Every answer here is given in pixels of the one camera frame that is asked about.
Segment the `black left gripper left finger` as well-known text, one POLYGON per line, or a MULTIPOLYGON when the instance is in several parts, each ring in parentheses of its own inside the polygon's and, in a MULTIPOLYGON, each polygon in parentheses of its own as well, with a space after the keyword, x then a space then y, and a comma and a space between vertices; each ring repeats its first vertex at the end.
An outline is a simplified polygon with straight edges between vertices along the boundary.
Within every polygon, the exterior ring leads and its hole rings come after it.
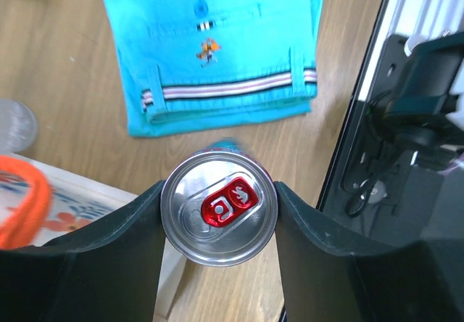
POLYGON ((1 251, 1 320, 152 321, 162 187, 41 247, 1 251))

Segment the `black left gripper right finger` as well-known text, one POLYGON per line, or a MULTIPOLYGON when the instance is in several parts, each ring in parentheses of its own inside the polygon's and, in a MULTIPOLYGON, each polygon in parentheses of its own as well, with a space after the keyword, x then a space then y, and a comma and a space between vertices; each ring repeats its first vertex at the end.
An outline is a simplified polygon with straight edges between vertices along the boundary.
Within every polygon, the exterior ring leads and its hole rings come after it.
POLYGON ((461 321, 463 242, 391 247, 352 231, 275 184, 287 321, 461 321))

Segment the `beige canvas tote bag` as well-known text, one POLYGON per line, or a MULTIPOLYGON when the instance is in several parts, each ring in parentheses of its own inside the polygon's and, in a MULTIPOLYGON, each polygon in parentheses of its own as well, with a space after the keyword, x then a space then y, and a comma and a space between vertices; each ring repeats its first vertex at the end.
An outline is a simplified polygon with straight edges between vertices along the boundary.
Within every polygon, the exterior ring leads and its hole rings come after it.
MULTIPOLYGON (((25 158, 19 158, 17 164, 27 166, 28 171, 21 173, 5 168, 1 172, 1 217, 12 219, 26 196, 37 202, 51 201, 49 215, 35 217, 33 227, 37 236, 25 247, 41 247, 103 218, 138 197, 25 158)), ((165 240, 152 321, 168 319, 185 264, 185 258, 165 240)))

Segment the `silver can front table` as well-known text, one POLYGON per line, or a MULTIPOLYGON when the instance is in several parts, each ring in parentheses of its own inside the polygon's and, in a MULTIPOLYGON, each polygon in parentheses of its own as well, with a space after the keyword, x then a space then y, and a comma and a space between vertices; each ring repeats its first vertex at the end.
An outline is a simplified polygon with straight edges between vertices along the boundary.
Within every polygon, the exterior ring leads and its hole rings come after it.
POLYGON ((232 138, 193 153, 160 196, 169 242, 189 260, 229 267, 257 255, 278 220, 278 195, 266 169, 232 138))

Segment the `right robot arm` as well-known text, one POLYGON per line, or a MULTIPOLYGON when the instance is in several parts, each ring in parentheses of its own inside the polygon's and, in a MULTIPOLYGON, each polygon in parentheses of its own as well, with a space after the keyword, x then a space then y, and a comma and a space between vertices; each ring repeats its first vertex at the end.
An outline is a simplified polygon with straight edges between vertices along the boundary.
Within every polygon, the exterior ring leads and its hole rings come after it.
POLYGON ((452 94, 463 62, 463 33, 418 44, 398 80, 373 106, 383 139, 417 152, 420 165, 447 175, 461 166, 463 129, 448 119, 457 110, 452 94))

